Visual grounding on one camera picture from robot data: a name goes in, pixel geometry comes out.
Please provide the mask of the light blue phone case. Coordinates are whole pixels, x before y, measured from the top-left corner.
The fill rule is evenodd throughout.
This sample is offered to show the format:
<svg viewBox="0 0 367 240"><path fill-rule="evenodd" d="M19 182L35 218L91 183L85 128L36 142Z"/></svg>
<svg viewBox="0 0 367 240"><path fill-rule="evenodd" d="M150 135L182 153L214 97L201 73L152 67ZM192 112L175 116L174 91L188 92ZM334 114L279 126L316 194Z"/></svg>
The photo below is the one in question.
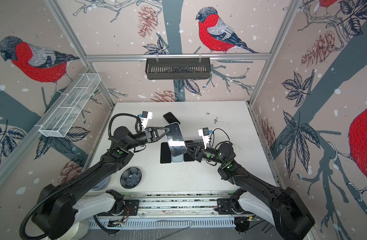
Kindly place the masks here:
<svg viewBox="0 0 367 240"><path fill-rule="evenodd" d="M184 161L184 155L179 155L179 156L176 156L176 157L171 157L171 162L172 163L181 163Z"/></svg>

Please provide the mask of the black phone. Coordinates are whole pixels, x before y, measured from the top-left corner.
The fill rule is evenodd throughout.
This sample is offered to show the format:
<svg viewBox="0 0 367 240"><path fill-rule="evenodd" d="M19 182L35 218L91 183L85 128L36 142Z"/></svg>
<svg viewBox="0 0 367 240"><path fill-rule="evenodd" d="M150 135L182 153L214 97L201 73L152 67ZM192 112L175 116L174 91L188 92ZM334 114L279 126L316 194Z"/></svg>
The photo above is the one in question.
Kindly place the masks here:
<svg viewBox="0 0 367 240"><path fill-rule="evenodd" d="M187 146L178 122L163 127L171 155L177 157L187 152Z"/></svg>
<svg viewBox="0 0 367 240"><path fill-rule="evenodd" d="M173 124L173 123L178 123L180 124L180 121L171 113L168 112L166 114L163 115L163 118L169 123L169 124Z"/></svg>
<svg viewBox="0 0 367 240"><path fill-rule="evenodd" d="M171 163L171 151L167 142L160 144L160 164Z"/></svg>
<svg viewBox="0 0 367 240"><path fill-rule="evenodd" d="M195 159L190 155L190 152L189 152L189 145L191 144L191 143L193 143L194 141L192 141L192 140L189 140L189 141L185 141L185 144L186 144L186 146L187 146L187 152L183 155L183 161L184 162L193 162L193 161L195 161Z"/></svg>

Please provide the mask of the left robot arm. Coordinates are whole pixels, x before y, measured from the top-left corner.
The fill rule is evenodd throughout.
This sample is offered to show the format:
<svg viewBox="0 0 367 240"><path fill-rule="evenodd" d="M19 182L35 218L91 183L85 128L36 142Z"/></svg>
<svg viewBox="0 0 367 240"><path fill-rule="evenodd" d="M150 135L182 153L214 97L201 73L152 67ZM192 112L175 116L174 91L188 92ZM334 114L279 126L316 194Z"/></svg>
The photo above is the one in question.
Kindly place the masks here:
<svg viewBox="0 0 367 240"><path fill-rule="evenodd" d="M126 127L118 127L109 138L109 149L97 164L66 183L56 187L50 184L42 189L37 204L22 220L20 237L23 240L32 238L25 232L28 221L43 231L43 235L36 237L37 240L45 237L57 239L65 234L74 225L78 213L74 205L78 200L103 179L124 168L134 155L131 149L159 141L165 135L159 135L159 130L168 132L166 128L148 127L133 135Z"/></svg>

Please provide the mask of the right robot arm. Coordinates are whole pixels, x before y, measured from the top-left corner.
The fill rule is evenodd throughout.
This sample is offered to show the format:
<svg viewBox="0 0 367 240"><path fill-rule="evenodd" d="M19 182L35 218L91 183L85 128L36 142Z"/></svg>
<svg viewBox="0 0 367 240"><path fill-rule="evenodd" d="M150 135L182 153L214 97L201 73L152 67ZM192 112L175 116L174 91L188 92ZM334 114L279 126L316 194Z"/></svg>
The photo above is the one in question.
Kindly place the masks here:
<svg viewBox="0 0 367 240"><path fill-rule="evenodd" d="M235 160L233 144L223 142L219 148L208 148L200 142L189 142L187 153L196 161L220 164L218 173L222 180L249 192L268 207L273 225L285 240L302 240L315 224L315 220L298 193L287 187L271 185L248 172Z"/></svg>

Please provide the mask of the dark flower-shaped dish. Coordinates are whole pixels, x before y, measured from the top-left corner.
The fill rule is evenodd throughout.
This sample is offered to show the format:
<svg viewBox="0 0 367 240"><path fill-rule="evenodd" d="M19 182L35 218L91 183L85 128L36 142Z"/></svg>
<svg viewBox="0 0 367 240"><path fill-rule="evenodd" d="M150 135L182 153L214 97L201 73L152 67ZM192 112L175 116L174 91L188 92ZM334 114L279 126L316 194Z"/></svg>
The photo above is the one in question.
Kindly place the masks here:
<svg viewBox="0 0 367 240"><path fill-rule="evenodd" d="M125 189L133 189L140 183L141 178L141 170L136 167L131 167L122 173L120 177L120 184Z"/></svg>

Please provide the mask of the lavender cup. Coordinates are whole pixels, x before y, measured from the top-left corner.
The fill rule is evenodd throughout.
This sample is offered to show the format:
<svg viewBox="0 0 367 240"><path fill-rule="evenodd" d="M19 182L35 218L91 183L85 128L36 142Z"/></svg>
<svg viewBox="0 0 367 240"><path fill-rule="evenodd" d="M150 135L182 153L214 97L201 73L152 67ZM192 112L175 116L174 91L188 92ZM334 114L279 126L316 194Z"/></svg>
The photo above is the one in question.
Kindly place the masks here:
<svg viewBox="0 0 367 240"><path fill-rule="evenodd" d="M111 180L111 176L108 176L107 178L100 181L97 185L95 185L91 190L100 191L100 190L105 189L109 185L110 180Z"/></svg>

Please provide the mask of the white bowl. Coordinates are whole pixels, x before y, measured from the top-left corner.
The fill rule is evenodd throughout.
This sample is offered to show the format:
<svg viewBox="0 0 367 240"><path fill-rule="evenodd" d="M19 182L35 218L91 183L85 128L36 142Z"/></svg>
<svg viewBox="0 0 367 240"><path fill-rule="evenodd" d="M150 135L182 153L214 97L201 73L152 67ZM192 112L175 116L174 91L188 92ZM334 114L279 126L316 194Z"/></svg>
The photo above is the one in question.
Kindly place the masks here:
<svg viewBox="0 0 367 240"><path fill-rule="evenodd" d="M86 220L74 224L59 240L80 240L89 230L89 222Z"/></svg>

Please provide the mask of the black wall basket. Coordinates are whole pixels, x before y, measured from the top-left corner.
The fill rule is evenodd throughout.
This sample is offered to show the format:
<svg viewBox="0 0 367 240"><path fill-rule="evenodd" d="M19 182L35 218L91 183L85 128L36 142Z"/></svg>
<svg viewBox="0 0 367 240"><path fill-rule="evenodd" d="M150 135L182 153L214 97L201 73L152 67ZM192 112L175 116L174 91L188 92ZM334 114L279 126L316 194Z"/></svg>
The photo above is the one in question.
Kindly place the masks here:
<svg viewBox="0 0 367 240"><path fill-rule="evenodd" d="M147 59L149 80L205 80L211 76L210 58Z"/></svg>

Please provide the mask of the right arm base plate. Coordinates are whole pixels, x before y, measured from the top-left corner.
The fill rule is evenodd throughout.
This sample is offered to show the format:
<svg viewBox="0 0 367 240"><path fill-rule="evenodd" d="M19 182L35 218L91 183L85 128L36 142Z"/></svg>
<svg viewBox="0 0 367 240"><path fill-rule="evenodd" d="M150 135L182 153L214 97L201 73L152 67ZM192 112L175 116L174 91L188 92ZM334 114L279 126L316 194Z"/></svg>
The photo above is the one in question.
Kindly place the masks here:
<svg viewBox="0 0 367 240"><path fill-rule="evenodd" d="M219 215L247 215L249 212L244 211L241 206L231 199L217 199L217 206L214 211Z"/></svg>

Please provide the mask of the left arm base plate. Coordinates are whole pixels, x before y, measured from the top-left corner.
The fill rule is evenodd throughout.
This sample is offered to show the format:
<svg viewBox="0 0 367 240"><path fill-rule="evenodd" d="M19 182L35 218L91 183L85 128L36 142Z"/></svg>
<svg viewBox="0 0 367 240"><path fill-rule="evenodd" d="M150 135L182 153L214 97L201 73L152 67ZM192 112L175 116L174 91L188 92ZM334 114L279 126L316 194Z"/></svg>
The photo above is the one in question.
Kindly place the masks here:
<svg viewBox="0 0 367 240"><path fill-rule="evenodd" d="M109 212L98 214L99 217L132 217L136 216L139 208L139 200L123 200L122 204L115 205Z"/></svg>

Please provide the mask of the white mesh wall basket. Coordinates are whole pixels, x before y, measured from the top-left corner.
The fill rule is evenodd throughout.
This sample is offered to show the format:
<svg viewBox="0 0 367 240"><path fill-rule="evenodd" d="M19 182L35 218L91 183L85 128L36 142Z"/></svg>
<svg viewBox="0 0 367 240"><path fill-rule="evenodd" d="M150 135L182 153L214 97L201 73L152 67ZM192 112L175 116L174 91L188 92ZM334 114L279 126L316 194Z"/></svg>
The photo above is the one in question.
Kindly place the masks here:
<svg viewBox="0 0 367 240"><path fill-rule="evenodd" d="M39 132L45 137L64 138L100 82L98 74L78 75L71 90L61 95L60 104L41 125Z"/></svg>

